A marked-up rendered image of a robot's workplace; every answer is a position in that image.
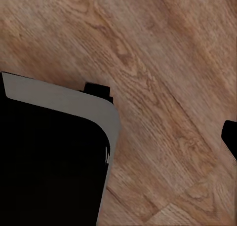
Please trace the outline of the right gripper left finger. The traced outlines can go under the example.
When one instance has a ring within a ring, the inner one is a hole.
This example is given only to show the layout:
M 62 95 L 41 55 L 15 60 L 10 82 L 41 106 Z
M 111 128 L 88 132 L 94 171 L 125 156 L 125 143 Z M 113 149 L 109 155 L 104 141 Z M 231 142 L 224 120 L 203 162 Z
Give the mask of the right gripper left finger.
M 26 139 L 22 121 L 0 126 L 0 180 Z

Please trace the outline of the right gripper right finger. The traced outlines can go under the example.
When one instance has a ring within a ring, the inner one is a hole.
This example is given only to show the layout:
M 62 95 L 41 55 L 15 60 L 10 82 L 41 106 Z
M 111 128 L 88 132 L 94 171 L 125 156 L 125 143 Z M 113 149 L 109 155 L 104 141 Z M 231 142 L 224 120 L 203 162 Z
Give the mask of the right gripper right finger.
M 221 137 L 237 159 L 237 122 L 226 120 L 222 129 Z

